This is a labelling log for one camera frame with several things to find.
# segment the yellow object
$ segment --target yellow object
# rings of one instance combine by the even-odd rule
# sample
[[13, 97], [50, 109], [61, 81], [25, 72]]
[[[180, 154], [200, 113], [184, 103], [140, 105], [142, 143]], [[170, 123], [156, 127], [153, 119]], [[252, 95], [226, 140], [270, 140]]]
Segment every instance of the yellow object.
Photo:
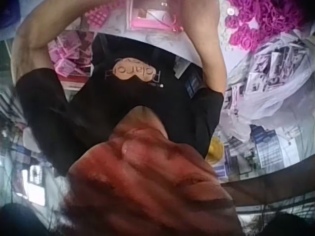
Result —
[[211, 164], [217, 164], [224, 155], [224, 144], [218, 137], [213, 137], [209, 146], [206, 161]]

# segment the pink rubber bands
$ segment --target pink rubber bands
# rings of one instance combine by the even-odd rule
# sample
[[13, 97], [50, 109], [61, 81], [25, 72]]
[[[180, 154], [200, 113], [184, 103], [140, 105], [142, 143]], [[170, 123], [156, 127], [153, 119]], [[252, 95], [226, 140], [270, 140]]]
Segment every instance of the pink rubber bands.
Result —
[[[272, 0], [228, 0], [239, 9], [238, 16], [228, 16], [225, 25], [237, 29], [229, 43], [244, 50], [256, 51], [257, 47], [281, 32], [290, 32], [304, 24], [303, 14], [292, 0], [281, 0], [274, 6]], [[251, 29], [249, 22], [255, 17], [259, 29]]]

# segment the man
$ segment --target man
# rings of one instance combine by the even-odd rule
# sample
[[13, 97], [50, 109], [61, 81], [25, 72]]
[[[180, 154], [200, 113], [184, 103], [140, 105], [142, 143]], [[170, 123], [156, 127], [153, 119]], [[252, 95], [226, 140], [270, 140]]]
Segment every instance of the man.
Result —
[[[146, 52], [118, 50], [97, 65], [67, 103], [47, 44], [107, 0], [46, 0], [13, 43], [12, 74], [39, 147], [71, 190], [66, 235], [239, 235], [231, 197], [203, 160], [219, 122], [226, 69], [216, 0], [183, 0], [184, 29], [203, 64], [190, 99], [172, 66]], [[141, 65], [147, 74], [126, 75]], [[159, 87], [149, 81], [159, 73]]]

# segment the pink items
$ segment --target pink items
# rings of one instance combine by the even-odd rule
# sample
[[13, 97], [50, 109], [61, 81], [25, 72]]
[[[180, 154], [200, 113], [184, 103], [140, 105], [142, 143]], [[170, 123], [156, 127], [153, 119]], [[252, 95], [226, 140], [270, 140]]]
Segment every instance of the pink items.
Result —
[[62, 46], [66, 55], [73, 52], [76, 48], [81, 46], [81, 40], [76, 31], [65, 30], [57, 37], [57, 40], [59, 44]]
[[[239, 9], [238, 16], [228, 16], [225, 25], [237, 29], [229, 43], [245, 50], [255, 51], [259, 45], [281, 32], [303, 26], [303, 14], [292, 0], [282, 0], [274, 6], [272, 0], [228, 0]], [[259, 29], [250, 29], [248, 23], [255, 17]]]
[[130, 0], [127, 7], [128, 27], [130, 30], [181, 32], [176, 16], [178, 4], [176, 0]]
[[99, 6], [91, 11], [85, 13], [87, 22], [91, 27], [102, 28], [112, 10], [117, 8], [124, 8], [126, 6], [126, 0], [116, 0], [109, 4]]
[[56, 65], [55, 70], [58, 74], [68, 77], [75, 69], [76, 64], [67, 60], [61, 59]]
[[63, 77], [90, 77], [94, 32], [66, 30], [48, 44], [55, 70]]

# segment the plastic bag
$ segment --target plastic bag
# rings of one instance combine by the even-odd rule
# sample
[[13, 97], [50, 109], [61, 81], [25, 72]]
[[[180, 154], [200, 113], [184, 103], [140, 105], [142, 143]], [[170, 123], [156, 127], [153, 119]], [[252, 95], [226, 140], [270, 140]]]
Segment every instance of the plastic bag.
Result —
[[129, 0], [127, 2], [127, 30], [153, 33], [182, 32], [172, 8], [177, 0]]

